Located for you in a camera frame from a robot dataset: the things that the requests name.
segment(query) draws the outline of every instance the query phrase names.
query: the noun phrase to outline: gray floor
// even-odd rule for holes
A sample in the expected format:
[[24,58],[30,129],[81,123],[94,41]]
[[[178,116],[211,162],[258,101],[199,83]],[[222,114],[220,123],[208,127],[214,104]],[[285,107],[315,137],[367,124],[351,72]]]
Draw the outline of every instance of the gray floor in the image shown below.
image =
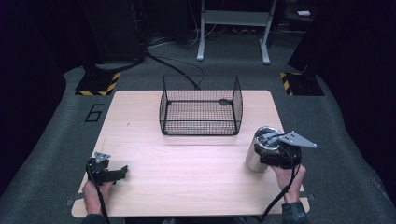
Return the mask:
[[[317,149],[303,148],[308,170],[304,187],[316,198],[310,201],[308,213],[312,223],[396,223],[395,207],[375,171],[348,136],[326,84],[318,78],[325,92],[323,97],[286,94],[279,73],[294,71],[287,61],[301,37],[276,34],[269,49],[270,65],[262,63],[259,38],[233,35],[207,40],[203,62],[196,61],[198,43],[188,48],[165,44],[149,52],[173,59],[164,60],[188,75],[201,75],[198,66],[205,75],[238,75],[243,90],[268,90],[273,94],[284,130],[294,130],[318,144]],[[65,202],[78,191],[85,162],[92,154],[113,96],[76,96],[75,87],[83,75],[82,68],[64,74],[64,98],[0,199],[0,223],[80,223],[81,219],[71,216],[71,206]],[[121,73],[115,91],[161,90],[163,75],[177,73],[147,58]],[[84,122],[93,104],[104,104],[96,107],[103,113],[98,122]],[[123,222],[122,218],[111,220]],[[280,222],[280,215],[266,219],[266,223]]]

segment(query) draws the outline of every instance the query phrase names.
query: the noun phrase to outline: black cable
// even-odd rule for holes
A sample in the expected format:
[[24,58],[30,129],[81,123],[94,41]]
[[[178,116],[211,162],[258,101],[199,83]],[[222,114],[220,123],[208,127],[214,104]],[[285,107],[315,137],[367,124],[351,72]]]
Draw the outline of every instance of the black cable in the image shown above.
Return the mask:
[[137,65],[139,65],[140,63],[142,63],[144,60],[144,57],[140,57],[135,59],[135,61],[131,64],[125,65],[123,67],[118,67],[118,68],[112,68],[112,69],[104,69],[104,68],[98,68],[100,71],[105,71],[105,72],[109,72],[109,73],[118,73],[118,72],[122,72],[125,70],[128,70],[130,68],[133,68]]
[[158,58],[158,59],[166,59],[166,60],[170,60],[170,61],[175,61],[175,62],[178,62],[178,63],[184,63],[184,64],[191,65],[191,66],[193,66],[193,67],[196,67],[197,69],[199,69],[199,70],[201,71],[201,74],[202,74],[202,78],[201,78],[201,80],[197,83],[197,85],[199,86],[199,85],[201,84],[201,82],[204,80],[204,74],[205,74],[204,70],[203,70],[202,68],[198,67],[198,66],[195,65],[195,64],[192,64],[192,63],[185,63],[185,62],[182,62],[182,61],[177,60],[177,59],[171,59],[171,58],[166,58],[166,57],[156,57],[156,58]]
[[262,214],[262,217],[259,219],[259,223],[263,223],[265,218],[267,217],[268,213],[271,211],[271,209],[274,207],[274,205],[283,197],[285,194],[288,192],[288,190],[291,187],[291,184],[293,183],[294,178],[297,176],[299,170],[300,170],[300,165],[298,166],[297,172],[295,172],[295,165],[294,165],[294,160],[292,156],[289,154],[287,150],[285,152],[289,155],[290,160],[291,160],[291,178],[289,184],[283,188],[280,193],[272,200],[272,202],[267,206],[265,209],[264,213]]
[[196,83],[194,82],[194,80],[192,80],[189,76],[187,76],[187,74],[185,74],[185,73],[184,73],[183,71],[181,71],[180,69],[174,67],[174,66],[173,66],[172,64],[170,64],[170,63],[164,62],[163,60],[160,60],[159,58],[157,58],[157,57],[151,55],[148,51],[147,51],[147,55],[148,55],[151,59],[153,59],[154,61],[156,61],[156,62],[158,62],[158,63],[161,63],[161,64],[163,64],[163,65],[166,65],[166,66],[168,66],[168,67],[170,67],[170,68],[176,70],[177,72],[179,72],[181,75],[183,75],[183,76],[194,86],[194,89],[195,89],[196,91],[201,89],[201,88],[198,86],[198,84],[196,84]]
[[95,179],[93,178],[93,176],[92,176],[92,170],[91,170],[91,161],[92,161],[93,159],[90,159],[90,163],[87,163],[87,173],[88,173],[88,175],[90,176],[90,178],[91,178],[91,181],[92,181],[92,183],[93,183],[93,185],[95,186],[95,188],[96,188],[96,191],[98,192],[98,197],[99,197],[99,202],[100,202],[100,205],[101,205],[101,209],[102,209],[102,214],[103,214],[103,216],[105,217],[105,219],[106,219],[106,223],[107,224],[110,224],[110,219],[108,218],[108,215],[107,215],[107,210],[106,210],[106,206],[105,206],[105,200],[103,199],[103,194],[102,194],[102,192],[100,191],[100,188],[99,188],[99,185],[95,182]]

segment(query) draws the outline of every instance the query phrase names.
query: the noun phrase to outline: metal rack leg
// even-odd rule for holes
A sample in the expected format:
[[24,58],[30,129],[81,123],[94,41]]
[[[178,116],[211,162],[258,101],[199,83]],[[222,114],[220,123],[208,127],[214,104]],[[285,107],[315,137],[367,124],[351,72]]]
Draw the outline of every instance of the metal rack leg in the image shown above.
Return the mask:
[[197,61],[204,60],[205,53],[205,0],[202,0],[201,5],[201,39],[199,41]]
[[270,57],[268,55],[268,48],[267,48],[267,40],[268,40],[268,34],[270,33],[270,29],[271,29],[271,23],[274,17],[275,7],[276,7],[276,0],[273,0],[267,20],[267,25],[265,26],[264,36],[262,37],[262,39],[260,39],[260,49],[262,50],[262,61],[266,65],[270,64]]

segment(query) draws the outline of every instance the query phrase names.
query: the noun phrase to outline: metal stand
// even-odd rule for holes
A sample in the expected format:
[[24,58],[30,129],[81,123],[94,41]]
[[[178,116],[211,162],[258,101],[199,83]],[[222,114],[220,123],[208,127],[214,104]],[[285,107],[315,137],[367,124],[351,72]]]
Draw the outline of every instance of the metal stand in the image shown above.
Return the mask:
[[264,64],[270,64],[270,58],[267,49],[267,39],[274,17],[276,0],[273,0],[269,12],[244,12],[244,11],[217,11],[205,10],[205,0],[201,5],[201,40],[198,48],[197,60],[202,61],[205,53],[205,25],[206,24],[223,24],[223,25],[246,25],[265,27],[263,37],[260,39],[260,49],[262,50],[262,61]]

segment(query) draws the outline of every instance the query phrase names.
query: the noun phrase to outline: sleeve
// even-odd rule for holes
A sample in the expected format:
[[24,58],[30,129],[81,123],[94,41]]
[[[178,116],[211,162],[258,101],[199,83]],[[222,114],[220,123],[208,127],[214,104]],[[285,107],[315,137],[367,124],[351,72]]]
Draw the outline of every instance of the sleeve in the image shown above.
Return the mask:
[[98,214],[89,214],[84,217],[81,224],[106,224],[106,219]]
[[282,204],[282,224],[309,224],[301,202]]

